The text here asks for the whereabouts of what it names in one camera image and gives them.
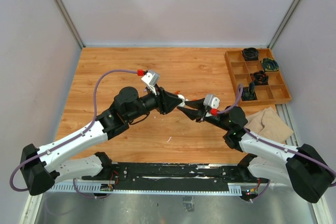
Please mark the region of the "white earbud charging case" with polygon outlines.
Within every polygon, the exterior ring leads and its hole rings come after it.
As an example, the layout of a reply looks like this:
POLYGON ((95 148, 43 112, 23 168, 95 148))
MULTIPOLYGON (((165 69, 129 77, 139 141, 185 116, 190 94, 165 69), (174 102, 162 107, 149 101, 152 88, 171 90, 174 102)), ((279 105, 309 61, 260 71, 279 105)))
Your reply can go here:
POLYGON ((181 94, 178 94, 177 96, 181 100, 181 103, 178 105, 178 107, 179 108, 184 108, 186 106, 186 104, 185 104, 186 98, 181 94))

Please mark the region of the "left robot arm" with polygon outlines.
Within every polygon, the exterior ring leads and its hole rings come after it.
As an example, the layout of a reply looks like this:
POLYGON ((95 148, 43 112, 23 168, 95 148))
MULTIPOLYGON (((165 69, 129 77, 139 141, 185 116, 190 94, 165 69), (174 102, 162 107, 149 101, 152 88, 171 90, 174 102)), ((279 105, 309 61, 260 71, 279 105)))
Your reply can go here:
POLYGON ((108 158, 103 154, 86 159, 74 159, 74 155, 106 142, 128 130, 131 124, 138 123, 151 111, 157 110, 166 115, 185 102, 180 94, 165 91, 162 87, 156 92, 149 91, 140 97, 134 87, 125 87, 114 97, 111 106, 93 121, 70 135, 47 145, 35 147, 25 146, 22 150, 21 174, 30 195, 40 195, 60 181, 74 177, 68 167, 82 165, 82 176, 98 176, 108 179, 112 175, 112 166, 107 164, 108 158))

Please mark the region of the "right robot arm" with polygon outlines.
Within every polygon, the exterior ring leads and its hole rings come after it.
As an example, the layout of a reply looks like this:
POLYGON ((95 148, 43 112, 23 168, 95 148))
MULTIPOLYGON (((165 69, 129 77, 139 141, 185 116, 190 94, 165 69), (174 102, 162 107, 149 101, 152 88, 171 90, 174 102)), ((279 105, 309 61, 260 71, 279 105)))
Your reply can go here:
POLYGON ((226 131, 231 149, 247 155, 239 163, 238 177, 244 182, 263 178, 291 187, 310 203, 317 203, 328 188, 335 186, 335 171, 308 144, 301 147, 281 144, 246 128, 247 119, 239 106, 218 110, 219 99, 185 101, 178 106, 190 120, 207 122, 226 131))

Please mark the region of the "dark blue rolled sock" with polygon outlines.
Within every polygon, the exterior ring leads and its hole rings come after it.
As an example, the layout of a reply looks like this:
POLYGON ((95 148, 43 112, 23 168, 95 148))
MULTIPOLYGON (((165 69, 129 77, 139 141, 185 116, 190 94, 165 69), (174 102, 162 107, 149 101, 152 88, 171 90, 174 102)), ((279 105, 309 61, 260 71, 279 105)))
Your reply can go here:
POLYGON ((254 82, 250 82, 247 87, 243 87, 241 93, 241 99, 243 101, 253 101, 257 100, 256 92, 255 92, 255 84, 254 82))

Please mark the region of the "wooden compartment tray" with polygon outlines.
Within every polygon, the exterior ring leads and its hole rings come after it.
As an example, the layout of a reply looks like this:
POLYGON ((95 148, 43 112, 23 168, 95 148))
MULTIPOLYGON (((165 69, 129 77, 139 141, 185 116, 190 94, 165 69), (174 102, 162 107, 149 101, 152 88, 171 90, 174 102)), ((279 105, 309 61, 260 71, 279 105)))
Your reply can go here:
POLYGON ((270 49, 245 48, 225 52, 234 90, 243 87, 240 106, 279 105, 292 100, 270 49))

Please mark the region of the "black orange rolled sock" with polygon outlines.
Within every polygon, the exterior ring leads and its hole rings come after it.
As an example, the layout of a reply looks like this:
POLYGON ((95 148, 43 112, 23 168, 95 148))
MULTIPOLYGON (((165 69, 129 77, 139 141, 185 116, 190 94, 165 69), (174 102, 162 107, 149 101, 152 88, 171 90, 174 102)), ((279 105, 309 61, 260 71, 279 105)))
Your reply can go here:
POLYGON ((268 85, 269 77, 264 71, 257 71, 251 75, 251 80, 256 86, 268 85))

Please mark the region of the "beige cloth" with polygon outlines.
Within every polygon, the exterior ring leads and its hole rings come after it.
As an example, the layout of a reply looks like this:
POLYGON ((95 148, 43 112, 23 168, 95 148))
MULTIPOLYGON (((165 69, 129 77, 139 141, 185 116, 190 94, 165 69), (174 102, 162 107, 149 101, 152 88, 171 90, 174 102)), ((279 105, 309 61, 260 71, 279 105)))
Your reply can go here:
POLYGON ((249 115, 246 118, 248 123, 245 127, 247 129, 275 142, 284 143, 293 135, 293 130, 271 107, 249 115))

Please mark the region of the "dark green rolled sock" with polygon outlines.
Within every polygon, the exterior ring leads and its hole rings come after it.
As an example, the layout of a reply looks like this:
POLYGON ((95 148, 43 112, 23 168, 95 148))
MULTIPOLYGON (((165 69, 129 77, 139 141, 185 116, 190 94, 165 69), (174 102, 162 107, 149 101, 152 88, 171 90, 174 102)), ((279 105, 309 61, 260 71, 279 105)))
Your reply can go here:
POLYGON ((263 67, 264 72, 275 72, 279 70, 279 65, 277 61, 271 58, 264 58, 261 61, 261 65, 263 67))

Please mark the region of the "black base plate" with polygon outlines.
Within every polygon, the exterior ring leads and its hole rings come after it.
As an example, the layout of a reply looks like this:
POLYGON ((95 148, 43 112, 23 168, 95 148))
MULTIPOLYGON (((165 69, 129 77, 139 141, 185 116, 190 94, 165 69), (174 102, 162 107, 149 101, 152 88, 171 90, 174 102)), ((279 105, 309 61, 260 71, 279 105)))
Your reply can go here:
POLYGON ((227 191, 229 183, 258 183, 236 165, 113 162, 83 180, 116 182, 115 190, 227 191))

